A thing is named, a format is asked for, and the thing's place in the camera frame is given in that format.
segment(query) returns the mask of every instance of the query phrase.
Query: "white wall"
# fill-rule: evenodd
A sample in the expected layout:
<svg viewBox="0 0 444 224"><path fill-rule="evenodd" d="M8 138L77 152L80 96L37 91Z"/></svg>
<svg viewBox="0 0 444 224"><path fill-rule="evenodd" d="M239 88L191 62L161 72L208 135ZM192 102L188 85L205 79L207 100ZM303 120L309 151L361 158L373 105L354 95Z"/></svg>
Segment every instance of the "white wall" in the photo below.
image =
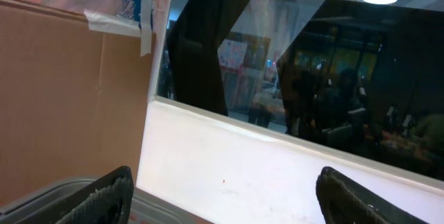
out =
<svg viewBox="0 0 444 224"><path fill-rule="evenodd" d="M137 187L211 222L324 223L315 194L324 166L428 223L444 219L442 182L156 100L148 105Z"/></svg>

